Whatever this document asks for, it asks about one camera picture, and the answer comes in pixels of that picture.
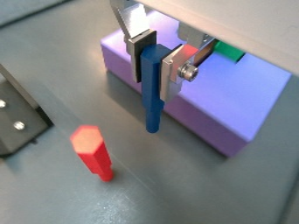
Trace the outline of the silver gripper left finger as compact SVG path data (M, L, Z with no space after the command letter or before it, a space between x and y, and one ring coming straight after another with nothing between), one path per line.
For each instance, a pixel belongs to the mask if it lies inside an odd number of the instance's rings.
M145 7L134 0L109 0L110 8L124 33L125 51L130 56L133 81L141 81L140 55L156 44L156 31L149 28Z

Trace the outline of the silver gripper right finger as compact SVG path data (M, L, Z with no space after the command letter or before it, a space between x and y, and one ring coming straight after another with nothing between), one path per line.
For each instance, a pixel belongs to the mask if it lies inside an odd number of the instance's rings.
M181 91L182 82L192 82L198 65L212 53L216 39L182 22L178 23L177 37L185 40L162 58L160 72L160 99L169 101Z

